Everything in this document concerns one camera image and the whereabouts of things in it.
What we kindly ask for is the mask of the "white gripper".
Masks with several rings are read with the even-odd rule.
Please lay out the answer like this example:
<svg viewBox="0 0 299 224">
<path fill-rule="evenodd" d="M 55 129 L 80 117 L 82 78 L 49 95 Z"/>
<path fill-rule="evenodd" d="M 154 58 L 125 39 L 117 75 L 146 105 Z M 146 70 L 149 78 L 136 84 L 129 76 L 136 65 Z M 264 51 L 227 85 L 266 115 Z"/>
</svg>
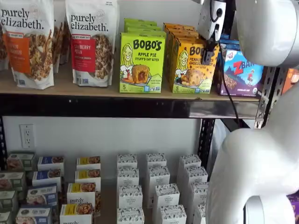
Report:
<svg viewBox="0 0 299 224">
<path fill-rule="evenodd" d="M 202 53 L 202 65 L 209 65 L 218 46 L 226 11 L 225 0 L 204 0 L 199 14 L 198 32 L 207 39 Z"/>
</svg>

